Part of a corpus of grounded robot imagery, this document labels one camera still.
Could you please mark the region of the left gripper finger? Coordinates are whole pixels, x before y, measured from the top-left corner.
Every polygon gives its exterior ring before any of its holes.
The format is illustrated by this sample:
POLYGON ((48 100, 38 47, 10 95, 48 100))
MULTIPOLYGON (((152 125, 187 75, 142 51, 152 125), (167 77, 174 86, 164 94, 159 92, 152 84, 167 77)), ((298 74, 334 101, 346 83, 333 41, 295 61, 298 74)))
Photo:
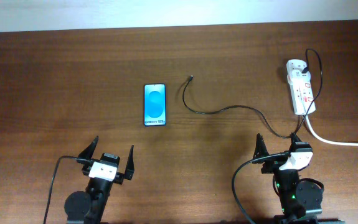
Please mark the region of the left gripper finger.
POLYGON ((131 180, 134 175, 134 159, 133 159, 133 153, 134 153, 134 146, 131 146, 130 153, 128 156, 128 160, 125 167, 125 173, 124 173, 124 179, 131 180))
POLYGON ((78 155, 78 162, 89 162, 92 159, 95 148, 98 144, 99 136, 96 136, 94 140, 78 155))

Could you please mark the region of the blue screen Galaxy smartphone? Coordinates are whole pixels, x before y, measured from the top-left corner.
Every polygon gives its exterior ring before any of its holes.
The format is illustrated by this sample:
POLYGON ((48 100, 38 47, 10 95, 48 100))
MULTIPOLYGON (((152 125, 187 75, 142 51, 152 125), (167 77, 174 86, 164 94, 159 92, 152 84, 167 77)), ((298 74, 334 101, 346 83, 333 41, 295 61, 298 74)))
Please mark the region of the blue screen Galaxy smartphone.
POLYGON ((166 125, 166 86, 163 83, 144 86, 144 125, 166 125))

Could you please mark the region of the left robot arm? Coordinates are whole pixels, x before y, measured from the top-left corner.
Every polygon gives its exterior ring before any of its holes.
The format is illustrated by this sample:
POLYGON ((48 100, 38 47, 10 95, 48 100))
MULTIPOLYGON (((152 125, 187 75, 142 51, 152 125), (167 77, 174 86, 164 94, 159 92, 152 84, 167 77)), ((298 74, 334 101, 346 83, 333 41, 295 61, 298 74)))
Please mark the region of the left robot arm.
POLYGON ((134 147, 130 148, 125 171, 121 173, 118 172, 119 156, 103 153, 101 158, 93 158, 97 143, 98 138, 95 138, 78 155, 77 162, 83 165, 82 173, 89 177, 89 182, 84 191, 76 191, 67 197, 64 204, 67 223, 100 223, 112 186, 133 178, 134 147))

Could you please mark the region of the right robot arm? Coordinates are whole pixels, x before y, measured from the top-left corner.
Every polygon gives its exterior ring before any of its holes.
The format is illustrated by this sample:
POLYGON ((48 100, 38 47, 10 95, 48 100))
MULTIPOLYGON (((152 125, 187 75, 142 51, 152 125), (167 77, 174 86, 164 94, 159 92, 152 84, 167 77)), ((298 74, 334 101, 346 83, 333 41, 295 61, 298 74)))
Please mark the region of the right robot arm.
POLYGON ((299 171, 309 166, 313 149, 297 135, 291 135, 290 148, 269 154, 261 134, 256 136, 254 163, 261 164, 262 174, 273 175, 273 189, 279 196, 282 214, 275 223, 317 223, 322 213, 324 185, 317 180, 301 178, 299 171))

